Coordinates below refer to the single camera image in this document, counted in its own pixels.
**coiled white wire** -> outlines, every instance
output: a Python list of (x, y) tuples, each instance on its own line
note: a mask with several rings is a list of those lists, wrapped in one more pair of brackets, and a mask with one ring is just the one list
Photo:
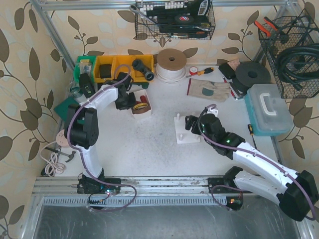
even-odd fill
[(168, 84), (174, 84), (185, 79), (186, 74), (187, 74), (186, 67), (183, 67), (182, 69), (178, 71), (170, 71), (170, 70), (164, 69), (159, 64), (156, 66), (156, 71), (155, 71), (155, 75), (157, 76), (157, 78), (159, 78), (161, 81)]
[[(45, 147), (48, 147), (49, 145), (52, 145), (52, 144), (55, 144), (56, 141), (52, 142), (52, 143), (49, 143), (47, 144)], [(45, 159), (41, 153), (42, 151), (45, 149), (45, 147), (43, 147), (40, 152), (39, 152), (39, 155), (40, 157), (45, 161), (47, 162), (47, 165), (45, 166), (44, 168), (44, 171), (45, 171), (45, 174), (48, 175), (49, 177), (54, 177), (54, 175), (57, 173), (57, 174), (61, 174), (64, 172), (65, 170), (65, 165), (63, 163), (59, 163), (58, 162), (58, 155), (57, 153), (55, 152), (52, 152), (50, 154), (50, 159), (47, 160)]]

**orange-handled screwdriver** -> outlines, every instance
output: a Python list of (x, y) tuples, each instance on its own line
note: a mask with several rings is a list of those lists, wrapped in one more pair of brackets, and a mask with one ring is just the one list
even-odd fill
[(253, 142), (254, 142), (255, 149), (258, 150), (257, 145), (256, 145), (256, 142), (255, 142), (255, 139), (254, 139), (253, 127), (251, 126), (251, 124), (248, 125), (248, 129), (249, 129), (249, 133), (250, 133), (251, 137), (253, 138)]
[(205, 70), (198, 71), (198, 72), (197, 72), (197, 75), (198, 75), (198, 76), (201, 76), (201, 75), (203, 75), (203, 74), (208, 74), (208, 73), (213, 72), (214, 70), (215, 70), (214, 67), (208, 67), (208, 68), (206, 68)]

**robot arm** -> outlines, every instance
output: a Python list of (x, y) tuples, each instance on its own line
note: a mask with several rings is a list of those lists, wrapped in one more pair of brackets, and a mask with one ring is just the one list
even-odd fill
[[(109, 81), (107, 84), (113, 84), (120, 81), (124, 79), (126, 75), (126, 73), (120, 72), (116, 80)], [(103, 168), (99, 163), (95, 147), (95, 143), (99, 136), (97, 112), (103, 111), (111, 102), (115, 102), (116, 108), (119, 110), (130, 109), (133, 107), (136, 101), (135, 95), (134, 93), (126, 93), (130, 86), (131, 79), (132, 78), (129, 76), (127, 80), (117, 87), (109, 88), (108, 85), (102, 85), (100, 90), (88, 99), (89, 104), (87, 104), (80, 112), (71, 128), (70, 141), (72, 145), (81, 149), (85, 165), (95, 178), (104, 178)], [(83, 102), (80, 105), (69, 105), (67, 120), (65, 122), (65, 137), (67, 137), (67, 130), (75, 112), (77, 112), (84, 103), (86, 102)], [(86, 170), (83, 171), (83, 174), (86, 177), (91, 178)]]
[(249, 167), (260, 175), (255, 176), (242, 168), (233, 167), (224, 175), (224, 184), (267, 198), (279, 205), (290, 218), (302, 221), (311, 208), (295, 181), (305, 190), (313, 205), (319, 199), (313, 175), (305, 170), (298, 173), (282, 166), (256, 150), (242, 137), (226, 132), (213, 109), (208, 108), (207, 113), (203, 114), (203, 111), (198, 118), (187, 116), (185, 129), (195, 134), (204, 134), (205, 141), (219, 154)]

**wire mesh basket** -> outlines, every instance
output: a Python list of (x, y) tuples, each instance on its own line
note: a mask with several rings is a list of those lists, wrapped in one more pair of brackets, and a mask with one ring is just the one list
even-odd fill
[[(150, 5), (152, 9), (156, 9), (157, 7), (165, 9), (165, 4), (167, 3), (167, 1), (137, 1), (136, 7), (141, 9)], [(184, 2), (175, 1), (174, 3), (182, 4)], [(145, 40), (146, 38), (153, 38), (154, 41), (158, 41), (162, 47), (167, 41), (171, 41), (171, 39), (210, 40), (215, 30), (215, 17), (212, 3), (205, 15), (191, 16), (189, 13), (187, 14), (187, 11), (184, 9), (185, 8), (172, 9), (177, 11), (176, 14), (165, 14), (165, 11), (163, 11), (164, 13), (156, 15), (152, 13), (152, 11), (148, 11), (147, 16), (157, 24), (151, 23), (140, 15), (135, 14), (135, 39)], [(190, 20), (191, 24), (184, 24), (184, 20)]]
[(291, 77), (287, 81), (279, 69), (278, 57), (283, 51), (293, 49), (295, 46), (310, 46), (314, 44), (314, 38), (319, 37), (317, 25), (309, 17), (305, 10), (300, 16), (283, 16), (273, 20), (278, 26), (274, 30), (270, 25), (263, 26), (271, 33), (268, 37), (260, 29), (258, 30), (259, 40), (266, 54), (272, 72), (282, 98), (312, 98), (319, 93), (319, 55), (294, 57), (286, 68), (294, 75), (306, 75), (313, 72), (315, 76), (308, 80), (298, 77)]

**hammer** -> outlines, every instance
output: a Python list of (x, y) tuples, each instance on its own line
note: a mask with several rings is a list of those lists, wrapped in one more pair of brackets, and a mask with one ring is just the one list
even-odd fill
[(72, 151), (71, 154), (66, 154), (66, 153), (60, 152), (58, 150), (49, 148), (49, 147), (45, 147), (45, 149), (50, 150), (50, 151), (52, 151), (54, 153), (58, 153), (58, 154), (62, 154), (64, 156), (67, 156), (69, 159), (65, 161), (66, 163), (70, 162), (74, 158), (74, 155), (75, 155), (75, 151)]

